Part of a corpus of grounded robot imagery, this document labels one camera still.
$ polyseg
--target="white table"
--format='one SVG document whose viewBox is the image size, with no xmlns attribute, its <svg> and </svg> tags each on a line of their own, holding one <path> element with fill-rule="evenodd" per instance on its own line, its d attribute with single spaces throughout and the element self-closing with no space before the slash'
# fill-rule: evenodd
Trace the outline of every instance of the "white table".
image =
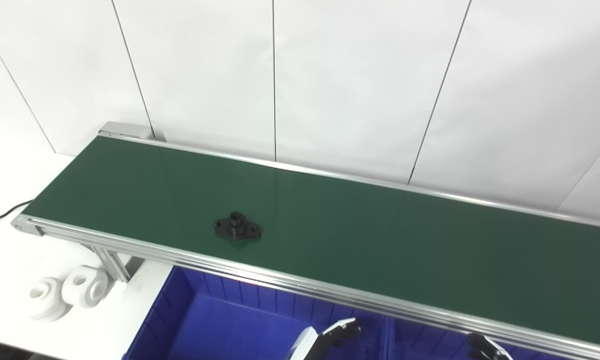
<svg viewBox="0 0 600 360">
<path fill-rule="evenodd" d="M 0 148 L 0 214 L 34 198 L 72 159 Z M 34 281 L 64 280 L 74 267 L 98 266 L 99 260 L 77 243 L 14 230 L 9 223 L 20 211 L 0 220 L 0 343 L 64 360 L 120 360 L 171 266 L 145 260 L 128 284 L 113 285 L 96 307 L 73 307 L 51 323 L 30 320 L 23 304 Z"/>
</svg>

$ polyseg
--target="white wall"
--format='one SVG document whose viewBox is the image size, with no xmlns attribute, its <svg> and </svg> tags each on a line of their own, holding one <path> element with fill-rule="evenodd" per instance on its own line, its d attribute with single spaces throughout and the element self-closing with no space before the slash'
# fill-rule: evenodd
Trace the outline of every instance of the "white wall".
<svg viewBox="0 0 600 360">
<path fill-rule="evenodd" d="M 600 155 L 600 0 L 474 1 L 412 185 L 555 210 Z"/>
<path fill-rule="evenodd" d="M 0 61 L 0 145 L 51 150 L 42 130 Z"/>
<path fill-rule="evenodd" d="M 600 0 L 5 0 L 0 54 L 2 144 L 74 155 L 106 121 L 150 120 L 600 219 Z"/>
<path fill-rule="evenodd" d="M 58 153 L 107 121 L 148 125 L 110 1 L 0 1 L 0 54 Z"/>
</svg>

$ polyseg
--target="black cable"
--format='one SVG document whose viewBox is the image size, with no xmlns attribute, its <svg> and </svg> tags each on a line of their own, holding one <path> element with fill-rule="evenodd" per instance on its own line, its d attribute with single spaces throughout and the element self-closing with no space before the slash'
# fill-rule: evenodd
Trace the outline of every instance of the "black cable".
<svg viewBox="0 0 600 360">
<path fill-rule="evenodd" d="M 3 217 L 7 216 L 8 214 L 11 214 L 11 212 L 19 207 L 21 207 L 22 205 L 27 205 L 28 203 L 32 202 L 33 200 L 29 200 L 29 201 L 25 201 L 22 202 L 18 205 L 15 205 L 14 207 L 10 208 L 7 212 L 5 212 L 4 214 L 0 215 L 0 219 L 2 219 Z"/>
</svg>

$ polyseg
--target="panel seam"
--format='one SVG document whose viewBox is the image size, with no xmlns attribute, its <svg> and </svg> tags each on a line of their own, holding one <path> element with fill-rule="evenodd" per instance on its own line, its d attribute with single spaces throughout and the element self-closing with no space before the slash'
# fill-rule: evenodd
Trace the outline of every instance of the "panel seam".
<svg viewBox="0 0 600 360">
<path fill-rule="evenodd" d="M 422 135 L 422 141 L 420 142 L 418 153 L 416 154 L 416 159 L 413 162 L 413 167 L 411 168 L 411 174 L 409 175 L 409 180 L 407 180 L 407 185 L 410 185 L 411 179 L 413 178 L 413 173 L 416 170 L 416 165 L 418 164 L 418 159 L 420 153 L 422 152 L 422 146 L 424 145 L 424 141 L 426 138 L 426 134 L 428 133 L 428 128 L 431 125 L 431 120 L 433 118 L 433 114 L 435 112 L 435 107 L 437 107 L 437 101 L 440 99 L 440 94 L 442 93 L 442 87 L 444 86 L 444 81 L 446 80 L 446 75 L 449 73 L 449 68 L 451 67 L 451 62 L 453 61 L 453 55 L 455 55 L 455 49 L 458 46 L 460 41 L 460 35 L 462 35 L 462 29 L 464 29 L 464 22 L 466 22 L 466 17 L 469 14 L 469 9 L 471 9 L 471 3 L 473 0 L 469 0 L 469 4 L 466 6 L 466 11 L 464 12 L 464 17 L 462 18 L 462 23 L 460 24 L 460 30 L 458 31 L 458 36 L 455 38 L 455 43 L 453 44 L 453 49 L 451 50 L 451 55 L 449 57 L 449 61 L 446 64 L 446 69 L 444 70 L 444 75 L 442 76 L 442 82 L 440 83 L 440 88 L 437 90 L 437 95 L 435 96 L 435 101 L 433 103 L 433 108 L 431 109 L 431 113 L 428 117 L 428 121 L 426 123 L 426 127 L 424 130 L 424 134 Z"/>
<path fill-rule="evenodd" d="M 571 194 L 576 189 L 576 187 L 578 187 L 579 183 L 582 182 L 582 180 L 585 178 L 586 174 L 588 174 L 589 171 L 591 171 L 591 169 L 593 168 L 593 166 L 597 163 L 597 161 L 599 159 L 600 159 L 600 153 L 599 153 L 599 155 L 597 155 L 595 160 L 591 162 L 590 166 L 586 169 L 586 171 L 584 171 L 584 173 L 582 173 L 582 176 L 580 176 L 580 178 L 578 179 L 578 182 L 576 182 L 576 184 L 571 188 L 571 190 L 569 191 L 567 196 L 565 196 L 564 199 L 562 199 L 562 202 L 560 202 L 560 205 L 558 205 L 558 207 L 555 208 L 555 210 L 554 210 L 555 212 L 557 212 L 557 210 L 560 209 L 562 207 L 562 205 L 564 205 L 564 202 L 566 202 L 566 200 L 569 198 L 569 196 L 571 196 Z"/>
<path fill-rule="evenodd" d="M 273 158 L 277 161 L 277 104 L 275 99 L 275 0 L 271 0 L 271 23 L 273 40 Z"/>
<path fill-rule="evenodd" d="M 4 69 L 7 71 L 7 74 L 9 75 L 11 81 L 13 82 L 14 86 L 16 87 L 16 89 L 17 89 L 20 97 L 22 98 L 22 101 L 24 101 L 24 103 L 26 105 L 26 108 L 28 109 L 28 112 L 30 112 L 31 116 L 35 120 L 35 123 L 37 124 L 37 127 L 40 128 L 40 131 L 42 132 L 42 135 L 44 136 L 44 139 L 46 139 L 46 142 L 51 147 L 51 150 L 53 150 L 54 153 L 57 153 L 57 151 L 53 147 L 53 144 L 51 143 L 51 140 L 46 135 L 46 132 L 44 131 L 44 129 L 42 128 L 42 125 L 40 124 L 40 121 L 37 119 L 37 116 L 35 116 L 35 114 L 33 112 L 33 109 L 31 109 L 31 105 L 26 100 L 26 98 L 24 96 L 24 93 L 22 92 L 22 89 L 20 89 L 20 87 L 18 86 L 18 83 L 16 82 L 15 78 L 13 77 L 13 74 L 9 70 L 9 67 L 7 66 L 7 63 L 4 61 L 4 59 L 3 59 L 3 57 L 2 57 L 1 54 L 0 54 L 0 62 L 2 63 L 2 66 L 4 66 Z"/>
<path fill-rule="evenodd" d="M 135 71 L 135 66 L 133 64 L 133 59 L 131 59 L 131 52 L 129 51 L 129 45 L 126 43 L 126 36 L 124 36 L 124 30 L 122 29 L 122 22 L 120 22 L 120 16 L 117 14 L 117 8 L 115 7 L 114 0 L 111 0 L 111 5 L 113 6 L 113 12 L 115 13 L 115 20 L 117 20 L 117 26 L 120 29 L 120 34 L 122 35 L 122 41 L 124 42 L 124 48 L 126 49 L 126 55 L 129 57 L 129 63 L 131 64 L 131 70 L 133 71 L 133 78 L 135 78 L 135 84 L 138 86 L 138 92 L 140 92 L 140 99 L 142 99 L 142 106 L 144 107 L 144 112 L 146 114 L 146 118 L 149 121 L 149 127 L 151 128 L 151 134 L 155 139 L 155 130 L 153 129 L 153 122 L 151 121 L 151 116 L 149 115 L 149 109 L 146 107 L 146 101 L 144 100 L 144 94 L 142 93 L 142 88 L 140 87 L 140 80 L 138 80 L 138 75 Z"/>
</svg>

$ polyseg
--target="blue storage box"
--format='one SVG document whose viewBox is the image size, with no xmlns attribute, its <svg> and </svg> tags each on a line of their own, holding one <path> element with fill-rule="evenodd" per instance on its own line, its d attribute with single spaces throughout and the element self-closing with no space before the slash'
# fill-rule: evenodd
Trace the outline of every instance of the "blue storage box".
<svg viewBox="0 0 600 360">
<path fill-rule="evenodd" d="M 174 267 L 124 360 L 284 360 L 304 328 L 355 317 L 325 360 L 470 360 L 466 335 Z M 559 360 L 502 344 L 515 360 Z"/>
</svg>

